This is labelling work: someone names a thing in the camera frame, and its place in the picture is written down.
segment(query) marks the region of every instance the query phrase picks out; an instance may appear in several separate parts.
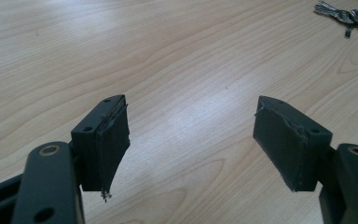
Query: black bracket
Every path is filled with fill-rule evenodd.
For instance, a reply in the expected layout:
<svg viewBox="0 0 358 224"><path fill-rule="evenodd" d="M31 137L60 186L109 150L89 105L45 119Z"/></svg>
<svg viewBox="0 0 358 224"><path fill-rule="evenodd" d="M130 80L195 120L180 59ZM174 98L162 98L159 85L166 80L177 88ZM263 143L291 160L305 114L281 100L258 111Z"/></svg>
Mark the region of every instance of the black bracket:
<svg viewBox="0 0 358 224"><path fill-rule="evenodd" d="M130 146L125 96L101 101L71 134L35 148L24 173L0 183L0 223L84 223L79 186L110 196Z"/></svg>
<svg viewBox="0 0 358 224"><path fill-rule="evenodd" d="M330 147L333 135L286 102L260 96L254 139L292 191L323 184L324 223L358 223L358 146Z"/></svg>

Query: light wood surface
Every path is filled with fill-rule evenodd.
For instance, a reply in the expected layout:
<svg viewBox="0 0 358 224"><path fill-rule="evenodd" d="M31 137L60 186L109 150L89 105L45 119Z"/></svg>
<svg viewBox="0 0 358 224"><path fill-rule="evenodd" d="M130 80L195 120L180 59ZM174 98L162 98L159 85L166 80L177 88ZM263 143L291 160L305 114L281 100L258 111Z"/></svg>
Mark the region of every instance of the light wood surface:
<svg viewBox="0 0 358 224"><path fill-rule="evenodd" d="M291 192L252 137L267 95L358 144L358 29L316 3L0 1L0 182L125 93L131 147L88 223L322 223L320 186Z"/></svg>

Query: black plastic part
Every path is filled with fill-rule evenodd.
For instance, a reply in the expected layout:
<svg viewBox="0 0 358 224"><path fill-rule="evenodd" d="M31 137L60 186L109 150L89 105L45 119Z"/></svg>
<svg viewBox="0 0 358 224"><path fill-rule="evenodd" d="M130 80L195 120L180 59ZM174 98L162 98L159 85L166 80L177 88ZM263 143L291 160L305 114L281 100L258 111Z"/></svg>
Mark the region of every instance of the black plastic part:
<svg viewBox="0 0 358 224"><path fill-rule="evenodd" d="M82 189L109 192L118 165L130 146L124 95L101 101L72 130L72 147Z"/></svg>
<svg viewBox="0 0 358 224"><path fill-rule="evenodd" d="M318 181L324 185L324 190L332 196L342 198L342 192L337 181L334 158L337 151L331 147L319 149L319 157L316 166Z"/></svg>
<svg viewBox="0 0 358 224"><path fill-rule="evenodd" d="M341 223L358 223L358 146L341 144L334 159L337 179L347 205Z"/></svg>
<svg viewBox="0 0 358 224"><path fill-rule="evenodd" d="M321 148L329 148L332 134L289 104L260 96L254 139L263 148L292 191L314 191Z"/></svg>
<svg viewBox="0 0 358 224"><path fill-rule="evenodd" d="M29 154L11 222L84 223L68 144L47 143Z"/></svg>
<svg viewBox="0 0 358 224"><path fill-rule="evenodd" d="M17 175L0 183L0 223L10 222L20 182L21 175Z"/></svg>
<svg viewBox="0 0 358 224"><path fill-rule="evenodd" d="M347 208L341 194L331 193L323 187L319 195L319 203L321 205L324 224L340 223Z"/></svg>

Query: black plastic arm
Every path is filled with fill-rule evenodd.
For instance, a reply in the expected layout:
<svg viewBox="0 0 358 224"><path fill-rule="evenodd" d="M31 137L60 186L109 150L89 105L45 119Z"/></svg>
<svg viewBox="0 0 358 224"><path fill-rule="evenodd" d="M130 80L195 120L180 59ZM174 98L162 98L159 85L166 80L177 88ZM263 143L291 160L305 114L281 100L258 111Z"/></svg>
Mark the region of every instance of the black plastic arm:
<svg viewBox="0 0 358 224"><path fill-rule="evenodd" d="M125 96L101 101L71 134L35 148L24 173L0 183L0 223L83 223L79 185L109 197L130 146Z"/></svg>
<svg viewBox="0 0 358 224"><path fill-rule="evenodd" d="M324 223L358 223L358 146L330 147L332 134L289 104L260 96L254 139L292 191L324 187Z"/></svg>

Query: wood grain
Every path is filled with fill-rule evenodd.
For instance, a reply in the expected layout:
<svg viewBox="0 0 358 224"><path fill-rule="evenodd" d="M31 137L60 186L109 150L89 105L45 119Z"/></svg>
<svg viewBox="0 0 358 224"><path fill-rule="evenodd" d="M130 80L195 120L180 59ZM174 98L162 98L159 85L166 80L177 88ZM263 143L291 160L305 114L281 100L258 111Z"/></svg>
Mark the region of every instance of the wood grain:
<svg viewBox="0 0 358 224"><path fill-rule="evenodd" d="M320 186L292 193L252 138L267 95L358 144L358 30L316 3L0 1L0 181L125 93L131 147L88 223L322 223Z"/></svg>

